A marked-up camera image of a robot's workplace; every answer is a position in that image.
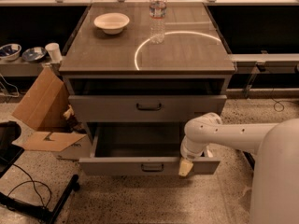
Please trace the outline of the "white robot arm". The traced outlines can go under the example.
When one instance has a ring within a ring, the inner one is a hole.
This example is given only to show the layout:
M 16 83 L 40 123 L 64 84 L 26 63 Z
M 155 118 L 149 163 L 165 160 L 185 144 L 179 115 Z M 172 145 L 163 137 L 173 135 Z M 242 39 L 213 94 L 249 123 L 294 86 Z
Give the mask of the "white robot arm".
M 191 119 L 184 127 L 178 174 L 188 175 L 210 143 L 257 156 L 249 224 L 299 224 L 299 119 L 224 124 L 215 113 Z

